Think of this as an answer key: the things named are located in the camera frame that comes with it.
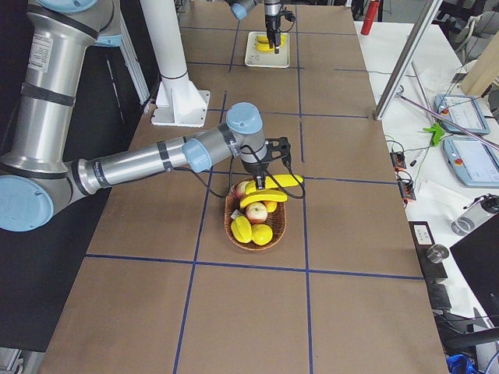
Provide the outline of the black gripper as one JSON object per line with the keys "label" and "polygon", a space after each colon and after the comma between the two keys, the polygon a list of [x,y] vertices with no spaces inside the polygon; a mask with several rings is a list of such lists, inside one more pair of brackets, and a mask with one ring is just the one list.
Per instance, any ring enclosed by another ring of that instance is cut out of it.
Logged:
{"label": "black gripper", "polygon": [[267,150],[241,150],[241,161],[245,170],[255,181],[256,190],[267,187],[267,168],[270,162],[266,160]]}
{"label": "black gripper", "polygon": [[281,25],[280,11],[280,0],[264,0],[264,16],[267,39],[269,47],[274,48],[275,54],[280,53],[281,47],[281,34],[278,33]]}

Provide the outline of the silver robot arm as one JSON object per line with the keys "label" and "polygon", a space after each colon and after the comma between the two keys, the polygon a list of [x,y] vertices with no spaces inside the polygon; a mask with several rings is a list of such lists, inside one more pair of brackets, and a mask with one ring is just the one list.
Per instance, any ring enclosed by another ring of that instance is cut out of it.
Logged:
{"label": "silver robot arm", "polygon": [[264,183],[271,142],[253,104],[233,105],[214,129],[127,151],[130,129],[109,128],[103,104],[77,103],[87,51],[121,40],[119,2],[30,1],[27,17],[30,58],[12,145],[1,157],[3,230],[31,231],[101,189],[182,166],[199,173],[229,157]]}
{"label": "silver robot arm", "polygon": [[[237,20],[244,19],[260,1],[256,0],[235,0],[227,1],[233,16]],[[264,0],[264,18],[270,48],[278,55],[281,47],[281,12],[284,10],[281,1]]]}

